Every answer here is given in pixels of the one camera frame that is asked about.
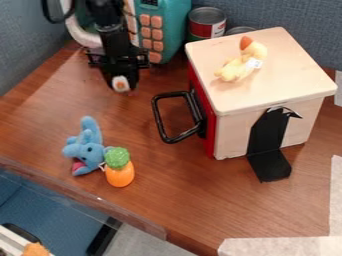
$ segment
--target yellow toy duck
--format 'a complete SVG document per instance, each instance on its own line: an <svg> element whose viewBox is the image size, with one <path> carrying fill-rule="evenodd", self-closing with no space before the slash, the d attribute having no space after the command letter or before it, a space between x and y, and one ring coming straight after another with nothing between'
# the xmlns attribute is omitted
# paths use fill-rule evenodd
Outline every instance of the yellow toy duck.
<svg viewBox="0 0 342 256"><path fill-rule="evenodd" d="M242 37L240 50L241 56L229 58L224 66L215 72L215 76L226 82L239 81L252 74L256 68L260 68L267 57L266 46L247 36Z"/></svg>

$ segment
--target red can label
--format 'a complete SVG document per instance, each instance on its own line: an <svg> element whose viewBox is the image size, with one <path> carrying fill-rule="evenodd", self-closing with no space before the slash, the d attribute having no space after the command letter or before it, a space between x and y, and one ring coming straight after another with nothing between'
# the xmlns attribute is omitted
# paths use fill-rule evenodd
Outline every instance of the red can label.
<svg viewBox="0 0 342 256"><path fill-rule="evenodd" d="M203 38L215 38L224 35L226 31L226 20L214 25L203 25L190 21L191 34Z"/></svg>

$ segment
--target wooden tabletop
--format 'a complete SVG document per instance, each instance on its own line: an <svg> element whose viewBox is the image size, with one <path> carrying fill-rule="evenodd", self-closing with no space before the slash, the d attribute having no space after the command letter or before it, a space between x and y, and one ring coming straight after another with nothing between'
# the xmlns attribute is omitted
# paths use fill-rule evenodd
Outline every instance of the wooden tabletop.
<svg viewBox="0 0 342 256"><path fill-rule="evenodd" d="M151 98L187 89L186 59L142 71L135 97L115 94L74 43L0 101L0 167L102 210L200 255L229 237L320 236L329 231L331 157L342 155L342 108L328 98L306 145L283 150L287 180L260 184L246 158L206 157L201 139L175 145L159 138ZM189 128L183 102L161 104L172 133ZM62 156L82 116L95 117L106 146L130 150L136 179L111 187L101 171L71 175Z"/></svg>

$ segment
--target wooden box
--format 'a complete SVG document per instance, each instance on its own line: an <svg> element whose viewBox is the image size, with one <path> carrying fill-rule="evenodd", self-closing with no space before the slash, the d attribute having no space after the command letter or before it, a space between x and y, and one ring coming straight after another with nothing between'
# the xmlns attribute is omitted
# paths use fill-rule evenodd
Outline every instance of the wooden box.
<svg viewBox="0 0 342 256"><path fill-rule="evenodd" d="M248 35L268 48L260 70L229 83L214 76L228 57L240 55ZM336 84L281 27L188 43L189 76L207 115L205 147L209 156L225 159L247 153L251 127L271 107L287 107L303 119L291 118L282 147L308 140L324 97Z"/></svg>

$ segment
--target blue stuffed animal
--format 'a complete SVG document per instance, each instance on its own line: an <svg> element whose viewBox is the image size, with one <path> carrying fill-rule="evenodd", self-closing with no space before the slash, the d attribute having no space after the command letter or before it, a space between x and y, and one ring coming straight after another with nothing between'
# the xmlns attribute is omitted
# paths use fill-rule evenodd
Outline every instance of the blue stuffed animal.
<svg viewBox="0 0 342 256"><path fill-rule="evenodd" d="M90 116L83 117L81 133L69 137L63 149L64 156L76 159L72 166L73 176L87 174L99 168L104 162L105 152L109 149L102 143L100 127L95 119Z"/></svg>

